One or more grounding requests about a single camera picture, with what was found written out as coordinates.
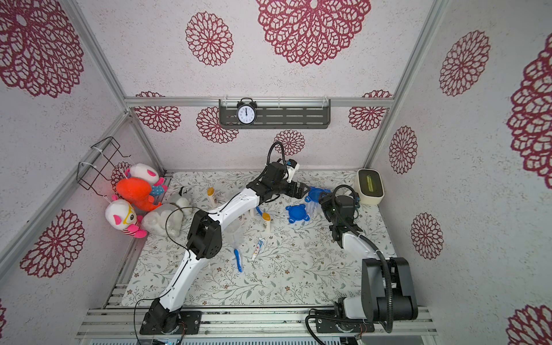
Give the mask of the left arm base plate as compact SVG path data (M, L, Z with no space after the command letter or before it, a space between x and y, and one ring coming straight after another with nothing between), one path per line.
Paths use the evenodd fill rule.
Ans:
M140 335L196 335L199 332L203 313L182 310L167 315L157 315L152 311L145 314Z

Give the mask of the yellow cap bottle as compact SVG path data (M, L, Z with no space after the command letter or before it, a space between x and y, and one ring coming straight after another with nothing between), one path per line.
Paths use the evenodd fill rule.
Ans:
M262 214L262 219L263 219L263 224L264 224L264 230L268 233L271 232L271 221L272 221L272 218L271 218L271 215L264 212Z
M216 196L216 191L213 187L211 187L207 190L207 196L208 196L208 199L209 199L212 207L216 208L218 206L218 199L217 199L217 196Z

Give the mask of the red orange plush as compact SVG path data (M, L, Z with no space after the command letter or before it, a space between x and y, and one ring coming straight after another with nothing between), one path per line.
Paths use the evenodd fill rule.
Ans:
M140 178L125 178L116 184L116 192L141 211L151 212L161 207L151 196L152 186Z

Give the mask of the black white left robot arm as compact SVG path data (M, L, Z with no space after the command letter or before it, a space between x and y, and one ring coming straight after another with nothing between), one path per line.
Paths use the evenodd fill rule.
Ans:
M151 299L135 336L182 333L186 326L181 318L185 298L200 271L220 252L224 230L248 211L271 203L281 195L301 199L310 191L306 184L293 180L299 164L285 158L282 142L274 142L267 156L263 171L225 204L211 211L197 208L181 264L161 296Z

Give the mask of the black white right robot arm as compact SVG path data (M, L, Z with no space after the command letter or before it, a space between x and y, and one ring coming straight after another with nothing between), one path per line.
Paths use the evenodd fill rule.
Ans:
M316 317L337 327L358 326L361 331L373 331L379 323L386 333L393 331L397 321L416 320L419 309L409 263L403 257L385 255L354 222L358 193L349 185L339 185L322 192L319 204L332 239L361 263L361 290L358 296L340 298L333 305L333 316L313 310L306 320Z

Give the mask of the black alarm clock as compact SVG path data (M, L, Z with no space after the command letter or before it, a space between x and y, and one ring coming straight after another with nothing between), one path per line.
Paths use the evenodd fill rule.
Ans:
M251 125L257 119L257 102L250 97L244 97L237 103L237 119L243 125Z

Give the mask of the clear plastic container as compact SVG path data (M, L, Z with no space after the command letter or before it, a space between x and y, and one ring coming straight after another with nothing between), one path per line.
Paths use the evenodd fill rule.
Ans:
M151 234L163 237L179 237L184 220L185 209L175 203L163 204L146 214L141 227Z
M243 219L236 219L225 228L224 240L233 250L240 248L243 243L245 229L245 220Z
M318 201L307 202L306 211L311 219L315 219L320 216L322 218L324 217L322 207Z

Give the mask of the grey wall shelf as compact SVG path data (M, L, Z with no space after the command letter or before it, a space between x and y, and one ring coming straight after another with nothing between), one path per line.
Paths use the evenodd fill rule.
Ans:
M331 122L331 101L256 100L253 120L239 120L237 100L218 101L218 123L223 129L326 129Z

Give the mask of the blue lid right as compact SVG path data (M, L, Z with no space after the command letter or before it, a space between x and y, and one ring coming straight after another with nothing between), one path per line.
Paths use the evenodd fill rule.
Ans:
M288 213L288 222L294 224L298 221L310 221L310 216L306 211L306 204L299 204L285 207Z

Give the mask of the white pink plush top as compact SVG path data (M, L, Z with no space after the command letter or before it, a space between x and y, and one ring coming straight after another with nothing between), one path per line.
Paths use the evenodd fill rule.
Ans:
M161 186L165 182L165 178L149 165L138 163L132 165L124 171L124 175L128 178L139 178L148 182L151 186Z

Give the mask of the blue lid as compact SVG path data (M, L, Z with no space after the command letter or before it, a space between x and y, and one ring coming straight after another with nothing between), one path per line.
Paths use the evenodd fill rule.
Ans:
M310 221L310 216L306 211L306 204L299 204L285 207L288 213L288 222L294 224L298 221Z
M320 201L320 198L322 196L325 196L326 194L330 194L330 192L331 191L329 189L311 187L310 191L307 193L305 197L305 202L318 204Z

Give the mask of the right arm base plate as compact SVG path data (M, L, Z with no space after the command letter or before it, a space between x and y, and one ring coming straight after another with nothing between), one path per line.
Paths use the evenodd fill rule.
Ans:
M373 323L359 319L340 319L330 310L318 310L312 313L315 317L316 331L323 334L363 334L375 331Z

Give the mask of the blue lid front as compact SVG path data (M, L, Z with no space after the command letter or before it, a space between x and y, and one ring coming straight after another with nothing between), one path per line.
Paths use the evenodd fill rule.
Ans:
M330 194L330 192L331 191L329 189L311 187L310 191L307 193L305 197L305 202L318 204L320 201L320 198L322 196L325 196L326 194Z

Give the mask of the white plush yellow glasses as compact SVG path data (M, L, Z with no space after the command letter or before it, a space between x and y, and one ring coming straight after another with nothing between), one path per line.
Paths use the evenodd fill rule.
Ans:
M142 228L143 216L136 213L132 204L114 196L105 211L109 224L123 234L134 238L145 238L148 232Z

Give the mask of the cream box green window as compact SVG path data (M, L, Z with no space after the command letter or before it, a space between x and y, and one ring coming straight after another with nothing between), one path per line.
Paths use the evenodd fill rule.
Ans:
M363 168L356 172L354 190L363 205L377 206L385 196L381 175L373 169Z

